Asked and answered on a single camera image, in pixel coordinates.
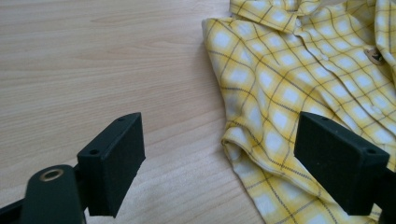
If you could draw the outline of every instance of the wooden table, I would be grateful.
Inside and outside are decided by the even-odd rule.
[[[227,0],[0,2],[0,206],[142,112],[147,159],[116,219],[261,223],[219,140],[225,113],[201,21]]]

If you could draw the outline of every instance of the screw hole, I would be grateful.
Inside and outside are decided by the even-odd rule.
[[[371,148],[367,149],[367,152],[370,153],[370,154],[375,154],[376,153],[375,150],[371,149]]]
[[[98,154],[98,153],[99,153],[99,150],[98,150],[98,149],[93,149],[93,150],[90,151],[90,154],[91,154],[91,155],[96,155],[96,154]]]
[[[40,180],[44,181],[44,182],[48,182],[48,181],[58,178],[59,176],[61,176],[63,174],[64,174],[64,170],[61,170],[61,169],[48,170],[46,173],[44,173],[40,176]]]

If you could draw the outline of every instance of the shirt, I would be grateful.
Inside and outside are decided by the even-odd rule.
[[[225,104],[221,143],[266,223],[376,223],[348,216],[293,155],[299,113],[333,119],[396,153],[396,4],[231,0],[203,21]]]

